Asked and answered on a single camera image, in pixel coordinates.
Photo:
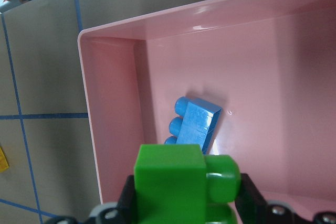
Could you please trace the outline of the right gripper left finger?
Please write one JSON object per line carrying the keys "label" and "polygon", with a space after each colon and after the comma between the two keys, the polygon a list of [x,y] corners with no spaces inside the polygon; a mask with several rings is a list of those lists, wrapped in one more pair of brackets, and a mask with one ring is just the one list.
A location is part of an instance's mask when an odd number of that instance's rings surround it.
{"label": "right gripper left finger", "polygon": [[136,223],[136,203],[134,176],[129,175],[118,201],[95,206],[86,223]]}

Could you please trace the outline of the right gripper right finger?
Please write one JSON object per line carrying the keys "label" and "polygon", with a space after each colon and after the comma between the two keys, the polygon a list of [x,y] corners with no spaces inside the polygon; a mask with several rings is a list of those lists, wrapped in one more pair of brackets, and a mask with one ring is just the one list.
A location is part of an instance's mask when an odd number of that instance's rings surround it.
{"label": "right gripper right finger", "polygon": [[235,207],[242,223],[335,223],[334,211],[317,212],[308,220],[284,202],[267,201],[246,173],[241,174]]}

